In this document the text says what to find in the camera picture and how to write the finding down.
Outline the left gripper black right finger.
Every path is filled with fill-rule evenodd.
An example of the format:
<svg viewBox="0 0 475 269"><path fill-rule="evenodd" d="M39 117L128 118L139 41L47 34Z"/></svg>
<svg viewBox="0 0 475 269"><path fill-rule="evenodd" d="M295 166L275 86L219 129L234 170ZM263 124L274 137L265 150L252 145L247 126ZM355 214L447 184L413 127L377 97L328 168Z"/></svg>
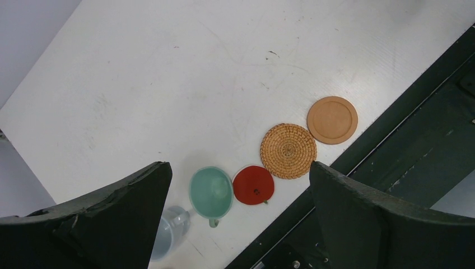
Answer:
<svg viewBox="0 0 475 269"><path fill-rule="evenodd" d="M315 161L310 189L333 268L473 268L474 219L425 208Z"/></svg>

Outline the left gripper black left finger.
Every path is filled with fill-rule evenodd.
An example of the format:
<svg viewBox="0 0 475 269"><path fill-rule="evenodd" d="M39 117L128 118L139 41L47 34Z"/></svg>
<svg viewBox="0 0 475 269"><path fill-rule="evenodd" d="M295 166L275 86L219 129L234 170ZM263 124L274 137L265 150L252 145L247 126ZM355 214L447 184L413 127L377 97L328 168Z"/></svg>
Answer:
<svg viewBox="0 0 475 269"><path fill-rule="evenodd" d="M1 218L2 268L147 268L172 180L154 162L27 216Z"/></svg>

